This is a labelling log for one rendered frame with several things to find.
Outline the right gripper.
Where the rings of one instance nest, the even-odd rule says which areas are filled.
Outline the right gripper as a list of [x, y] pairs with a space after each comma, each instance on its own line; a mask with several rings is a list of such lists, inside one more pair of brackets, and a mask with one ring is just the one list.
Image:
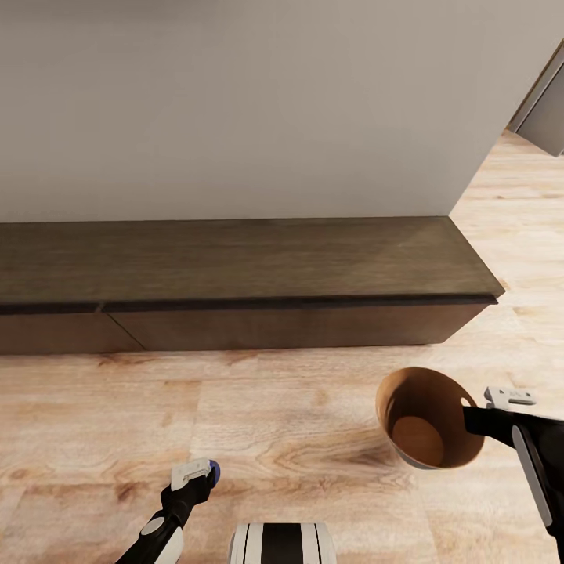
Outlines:
[[503, 415], [514, 414], [510, 410], [496, 410], [496, 408], [464, 407], [465, 428], [473, 435], [491, 436], [497, 441], [508, 445], [498, 431], [498, 420]]

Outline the robot trunk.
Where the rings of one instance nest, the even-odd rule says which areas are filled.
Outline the robot trunk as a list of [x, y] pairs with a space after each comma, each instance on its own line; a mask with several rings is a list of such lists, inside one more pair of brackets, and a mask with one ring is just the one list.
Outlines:
[[227, 564], [337, 564], [327, 524], [239, 522]]

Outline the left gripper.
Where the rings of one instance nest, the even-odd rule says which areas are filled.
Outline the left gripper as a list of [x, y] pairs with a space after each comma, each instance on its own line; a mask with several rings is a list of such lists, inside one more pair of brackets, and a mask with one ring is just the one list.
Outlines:
[[162, 491], [161, 502], [164, 508], [169, 501], [181, 501], [190, 515], [193, 506], [208, 501], [209, 493], [215, 488], [216, 469], [213, 467], [208, 475], [200, 475], [190, 479], [183, 488], [172, 491], [168, 486]]

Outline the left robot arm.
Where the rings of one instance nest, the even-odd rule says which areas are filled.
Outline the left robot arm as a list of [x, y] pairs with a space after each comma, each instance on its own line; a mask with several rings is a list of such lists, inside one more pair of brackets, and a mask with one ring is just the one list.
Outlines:
[[188, 480], [207, 469], [207, 457], [171, 470], [171, 485], [161, 494], [162, 510], [139, 533], [139, 540], [115, 564], [176, 564], [183, 549], [183, 528], [194, 505], [208, 501], [215, 488], [216, 469]]

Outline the trash can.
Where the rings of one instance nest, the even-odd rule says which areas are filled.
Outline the trash can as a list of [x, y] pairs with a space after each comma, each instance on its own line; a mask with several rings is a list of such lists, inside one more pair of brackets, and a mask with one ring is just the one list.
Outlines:
[[465, 428], [465, 398], [479, 407], [457, 381], [429, 367], [402, 367], [378, 386], [375, 408], [381, 428], [413, 468], [458, 469], [472, 463], [485, 436]]

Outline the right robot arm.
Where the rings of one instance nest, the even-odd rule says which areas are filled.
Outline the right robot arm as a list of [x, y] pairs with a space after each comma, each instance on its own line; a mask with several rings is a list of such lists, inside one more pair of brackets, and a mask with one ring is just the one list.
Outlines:
[[516, 449], [537, 510], [557, 541], [564, 564], [564, 419], [510, 411], [510, 403], [536, 405], [528, 389], [487, 386], [486, 408], [464, 407], [465, 428]]

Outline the can of soda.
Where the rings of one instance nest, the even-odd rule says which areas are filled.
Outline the can of soda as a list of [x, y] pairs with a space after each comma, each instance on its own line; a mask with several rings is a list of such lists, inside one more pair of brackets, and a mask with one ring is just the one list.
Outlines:
[[213, 467], [215, 467], [216, 469], [215, 483], [218, 483], [220, 480], [220, 466], [214, 460], [210, 460], [210, 465], [207, 469], [203, 469], [203, 471], [197, 472], [196, 474], [188, 475], [187, 478], [188, 480], [190, 480], [190, 479], [195, 479], [195, 477], [200, 477], [200, 475], [208, 475], [208, 473], [212, 470]]

